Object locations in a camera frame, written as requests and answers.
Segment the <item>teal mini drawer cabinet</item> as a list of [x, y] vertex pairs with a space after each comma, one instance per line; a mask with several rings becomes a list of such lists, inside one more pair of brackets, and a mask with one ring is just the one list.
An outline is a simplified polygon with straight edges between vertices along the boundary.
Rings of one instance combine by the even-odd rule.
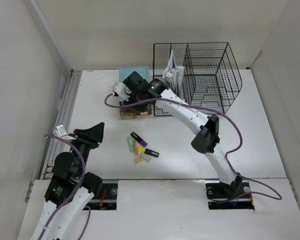
[[[119, 82], [122, 83], [131, 73], [137, 72], [147, 82], [151, 81], [148, 66], [121, 67], [119, 69]], [[119, 114], [122, 120], [136, 119], [137, 117], [149, 117], [152, 115], [152, 105], [149, 103], [145, 112], [137, 111], [133, 108], [120, 108]]]

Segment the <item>white paper booklet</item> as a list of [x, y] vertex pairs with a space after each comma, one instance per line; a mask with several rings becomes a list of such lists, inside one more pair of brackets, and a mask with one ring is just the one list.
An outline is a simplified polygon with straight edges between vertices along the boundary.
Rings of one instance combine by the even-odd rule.
[[167, 67], [162, 73], [162, 78], [166, 80], [169, 87], [174, 93], [179, 94], [179, 89], [181, 88], [183, 82], [185, 67], [176, 64], [176, 59], [174, 56], [174, 51], [170, 51], [170, 57], [167, 63]]

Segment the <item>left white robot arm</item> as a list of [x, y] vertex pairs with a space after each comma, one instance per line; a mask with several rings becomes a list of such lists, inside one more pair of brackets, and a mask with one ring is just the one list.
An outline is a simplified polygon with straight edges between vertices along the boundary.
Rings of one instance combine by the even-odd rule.
[[104, 137], [104, 122], [88, 129], [75, 129], [68, 134], [63, 125], [56, 126], [45, 138], [58, 140], [70, 147], [59, 153], [52, 167], [52, 178], [44, 195], [43, 208], [33, 240], [65, 240], [82, 210], [91, 208], [90, 200], [106, 197], [103, 180], [86, 171], [91, 150], [99, 147]]

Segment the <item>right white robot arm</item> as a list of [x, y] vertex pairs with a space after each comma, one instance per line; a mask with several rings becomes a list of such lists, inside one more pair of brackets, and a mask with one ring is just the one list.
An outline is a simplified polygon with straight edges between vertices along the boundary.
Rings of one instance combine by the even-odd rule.
[[119, 83], [116, 92], [124, 99], [125, 105], [135, 104], [134, 109], [144, 112], [150, 103], [185, 124], [194, 134], [191, 146], [204, 154], [217, 172], [224, 197], [230, 199], [240, 191], [242, 178], [231, 169], [220, 146], [217, 115], [208, 116], [195, 110], [161, 80], [155, 78], [147, 82], [136, 71]]

